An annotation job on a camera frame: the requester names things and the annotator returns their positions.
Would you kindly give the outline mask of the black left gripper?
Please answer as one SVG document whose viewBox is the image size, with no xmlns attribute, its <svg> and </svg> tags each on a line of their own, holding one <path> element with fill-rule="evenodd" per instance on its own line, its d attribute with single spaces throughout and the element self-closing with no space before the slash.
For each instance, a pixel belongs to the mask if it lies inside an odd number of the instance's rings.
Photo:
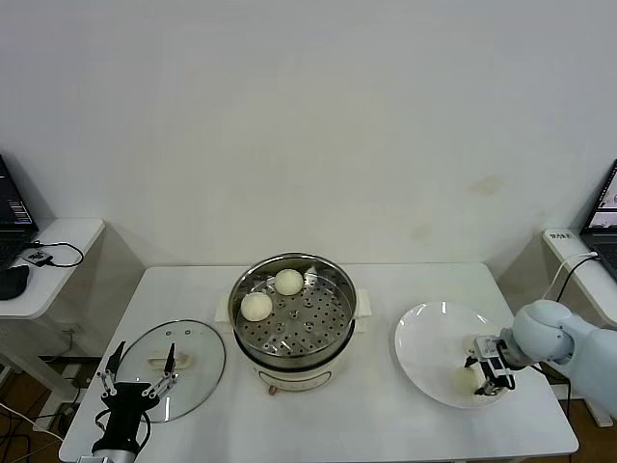
<svg viewBox="0 0 617 463">
<path fill-rule="evenodd" d="M 152 407 L 152 399 L 149 396 L 162 395 L 175 379 L 175 344 L 170 346 L 162 376 L 151 386 L 146 382 L 115 384 L 124 346 L 125 342 L 122 341 L 107 359 L 105 367 L 96 373 L 103 388 L 102 401 L 106 405 L 106 409 L 98 413 L 98 419 L 107 416 L 98 449 L 141 451 L 151 434 L 148 410 Z M 137 435 L 142 419 L 146 420 L 147 431 L 144 440 L 139 443 Z"/>
</svg>

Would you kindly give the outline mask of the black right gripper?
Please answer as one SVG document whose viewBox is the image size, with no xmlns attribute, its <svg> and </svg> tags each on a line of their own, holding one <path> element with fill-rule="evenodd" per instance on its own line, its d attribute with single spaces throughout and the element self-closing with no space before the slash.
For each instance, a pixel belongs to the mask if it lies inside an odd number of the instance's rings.
<svg viewBox="0 0 617 463">
<path fill-rule="evenodd" d="M 474 357 L 467 357 L 465 366 L 471 367 L 478 360 Z M 514 375 L 500 357 L 492 357 L 484 362 L 484 373 L 486 381 L 475 391 L 476 395 L 494 396 L 500 390 L 514 390 L 516 382 Z"/>
</svg>

